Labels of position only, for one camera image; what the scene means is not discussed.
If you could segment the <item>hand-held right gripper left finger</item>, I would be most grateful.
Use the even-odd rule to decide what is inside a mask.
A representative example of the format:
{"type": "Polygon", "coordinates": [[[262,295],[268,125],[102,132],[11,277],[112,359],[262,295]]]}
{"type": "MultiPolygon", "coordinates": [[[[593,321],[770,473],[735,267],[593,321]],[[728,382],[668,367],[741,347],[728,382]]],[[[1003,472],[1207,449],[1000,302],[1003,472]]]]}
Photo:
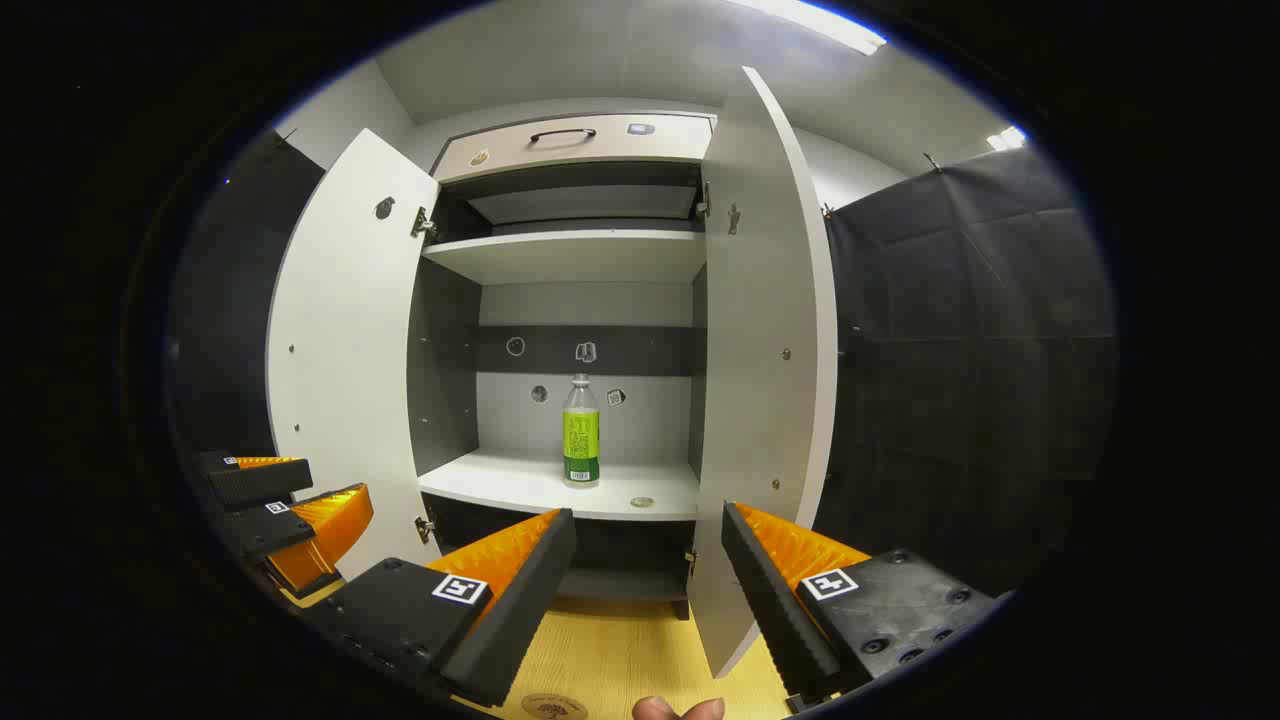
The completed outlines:
{"type": "Polygon", "coordinates": [[[426,700],[506,702],[577,547],[553,509],[434,562],[388,557],[301,612],[333,650],[426,700]]]}

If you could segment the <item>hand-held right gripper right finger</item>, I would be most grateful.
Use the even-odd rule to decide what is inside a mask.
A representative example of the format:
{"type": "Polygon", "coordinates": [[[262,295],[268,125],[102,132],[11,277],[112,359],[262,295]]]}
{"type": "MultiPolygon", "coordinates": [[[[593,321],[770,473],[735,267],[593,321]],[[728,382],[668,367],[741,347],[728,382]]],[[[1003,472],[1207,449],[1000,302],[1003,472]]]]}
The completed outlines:
{"type": "Polygon", "coordinates": [[[740,502],[721,543],[795,714],[937,655],[996,605],[911,550],[864,553],[740,502]]]}

